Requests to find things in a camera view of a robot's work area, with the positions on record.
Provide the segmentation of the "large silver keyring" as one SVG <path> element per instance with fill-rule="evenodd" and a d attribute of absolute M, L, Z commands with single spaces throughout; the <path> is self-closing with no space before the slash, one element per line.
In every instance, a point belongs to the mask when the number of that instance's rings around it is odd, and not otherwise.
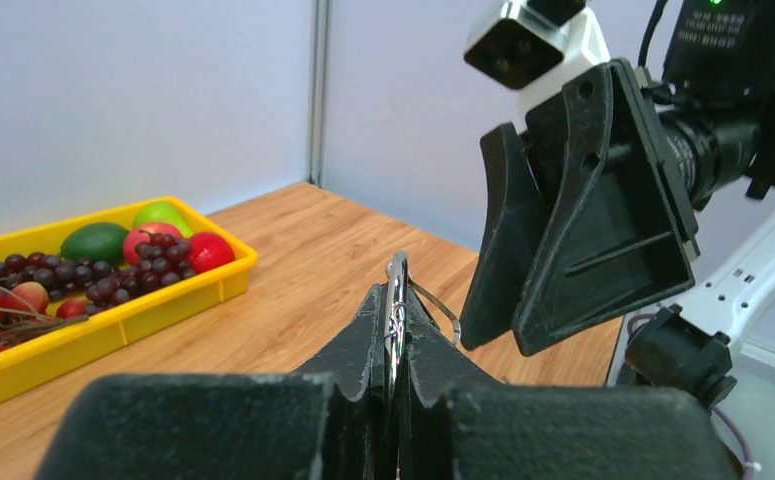
<path fill-rule="evenodd" d="M 405 346 L 409 318 L 410 292 L 421 294 L 433 303 L 451 322 L 451 343 L 457 345 L 462 336 L 458 317 L 431 292 L 412 279 L 409 257 L 404 250 L 397 250 L 385 267 L 387 279 L 386 304 L 384 307 L 384 370 L 385 403 L 389 409 L 398 405 L 398 390 L 402 369 L 406 364 Z"/>

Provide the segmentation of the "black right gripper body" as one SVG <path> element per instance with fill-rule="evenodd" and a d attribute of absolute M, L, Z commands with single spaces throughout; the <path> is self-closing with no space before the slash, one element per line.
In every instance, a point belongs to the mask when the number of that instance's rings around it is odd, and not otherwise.
<path fill-rule="evenodd" d="M 706 103 L 634 69 L 632 207 L 702 211 L 717 190 L 748 174 L 759 155 L 764 105 Z"/>

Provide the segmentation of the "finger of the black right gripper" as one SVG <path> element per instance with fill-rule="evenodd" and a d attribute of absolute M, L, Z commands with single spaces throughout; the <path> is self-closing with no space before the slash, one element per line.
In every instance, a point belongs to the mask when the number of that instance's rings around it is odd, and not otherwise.
<path fill-rule="evenodd" d="M 480 139 L 486 176 L 484 233 L 459 317 L 461 345 L 474 350 L 512 329 L 524 285 L 549 218 L 512 123 Z"/>
<path fill-rule="evenodd" d="M 526 116 L 526 156 L 551 204 L 512 329 L 535 355 L 693 284 L 686 185 L 635 71 L 596 65 Z"/>

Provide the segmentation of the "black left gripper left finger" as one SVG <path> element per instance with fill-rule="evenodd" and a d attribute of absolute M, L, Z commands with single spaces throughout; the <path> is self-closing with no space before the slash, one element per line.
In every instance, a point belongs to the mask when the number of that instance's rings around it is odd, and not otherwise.
<path fill-rule="evenodd" d="M 384 289 L 289 373 L 114 374 L 61 421 L 39 479 L 382 479 Z"/>

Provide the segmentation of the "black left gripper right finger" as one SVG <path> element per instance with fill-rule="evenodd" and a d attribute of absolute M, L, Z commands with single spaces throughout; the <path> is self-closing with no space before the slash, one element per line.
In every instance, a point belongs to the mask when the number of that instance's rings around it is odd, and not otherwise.
<path fill-rule="evenodd" d="M 735 479 L 711 418 L 685 392 L 507 385 L 407 299 L 405 479 Z"/>

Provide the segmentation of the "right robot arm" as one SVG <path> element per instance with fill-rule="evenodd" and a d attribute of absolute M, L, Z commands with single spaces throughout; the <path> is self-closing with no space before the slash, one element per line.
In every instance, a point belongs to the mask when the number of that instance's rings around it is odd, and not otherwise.
<path fill-rule="evenodd" d="M 664 2 L 635 59 L 584 1 L 499 1 L 467 64 L 518 95 L 481 138 L 478 264 L 455 323 L 469 349 L 530 356 L 625 317 L 617 366 L 713 409 L 775 302 L 775 1 L 684 1 L 657 74 Z"/>

